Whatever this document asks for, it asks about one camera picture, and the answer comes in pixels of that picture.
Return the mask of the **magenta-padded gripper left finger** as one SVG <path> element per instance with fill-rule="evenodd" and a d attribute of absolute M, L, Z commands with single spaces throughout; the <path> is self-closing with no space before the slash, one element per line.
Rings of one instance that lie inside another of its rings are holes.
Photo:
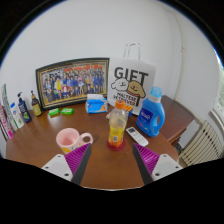
<path fill-rule="evenodd" d="M 91 152 L 91 144 L 88 143 L 66 155 L 57 154 L 42 169 L 80 185 Z"/>

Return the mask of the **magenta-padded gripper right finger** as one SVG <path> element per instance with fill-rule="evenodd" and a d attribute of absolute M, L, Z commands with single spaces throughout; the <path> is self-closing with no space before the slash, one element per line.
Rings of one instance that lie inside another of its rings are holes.
<path fill-rule="evenodd" d="M 182 169 L 168 154 L 158 155 L 137 143 L 133 144 L 132 152 L 145 185 Z"/>

